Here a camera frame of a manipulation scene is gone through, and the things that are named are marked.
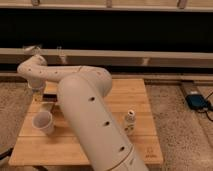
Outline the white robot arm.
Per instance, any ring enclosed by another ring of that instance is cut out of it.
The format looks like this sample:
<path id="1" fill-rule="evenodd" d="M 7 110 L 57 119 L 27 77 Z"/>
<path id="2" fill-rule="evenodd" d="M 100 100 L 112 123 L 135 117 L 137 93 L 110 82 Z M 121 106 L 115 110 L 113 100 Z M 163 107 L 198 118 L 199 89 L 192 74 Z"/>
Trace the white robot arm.
<path id="1" fill-rule="evenodd" d="M 93 66 L 49 66 L 41 55 L 19 64 L 17 72 L 31 89 L 57 84 L 61 112 L 76 135 L 94 171 L 149 171 L 104 97 L 112 88 L 111 74 Z"/>

